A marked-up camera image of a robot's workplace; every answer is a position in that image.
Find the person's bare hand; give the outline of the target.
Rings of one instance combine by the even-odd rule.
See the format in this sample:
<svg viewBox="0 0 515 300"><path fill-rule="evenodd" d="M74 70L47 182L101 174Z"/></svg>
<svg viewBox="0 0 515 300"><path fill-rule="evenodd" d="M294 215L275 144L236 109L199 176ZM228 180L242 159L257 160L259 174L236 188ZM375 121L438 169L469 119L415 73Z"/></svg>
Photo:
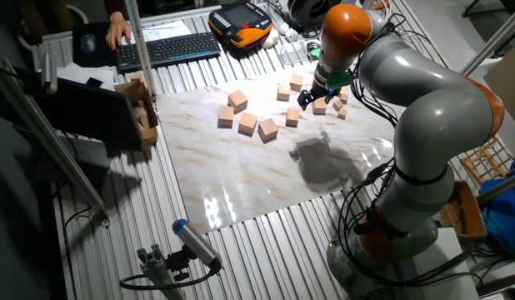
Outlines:
<svg viewBox="0 0 515 300"><path fill-rule="evenodd" d="M121 12L114 12L110 16L110 26L107 31L106 42L112 51L121 47L122 38L131 39L132 29Z"/></svg>

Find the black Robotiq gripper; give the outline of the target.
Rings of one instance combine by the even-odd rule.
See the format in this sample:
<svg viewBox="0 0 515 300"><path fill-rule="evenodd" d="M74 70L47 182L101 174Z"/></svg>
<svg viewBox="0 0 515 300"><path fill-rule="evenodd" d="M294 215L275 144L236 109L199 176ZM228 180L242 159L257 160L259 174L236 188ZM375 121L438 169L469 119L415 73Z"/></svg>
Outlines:
<svg viewBox="0 0 515 300"><path fill-rule="evenodd" d="M318 83L314 82L310 91L302 90L297 98L297 102L300 108L305 111L311 103L319 98L324 98L324 101L328 105L332 105L339 99L338 88L325 88Z"/></svg>

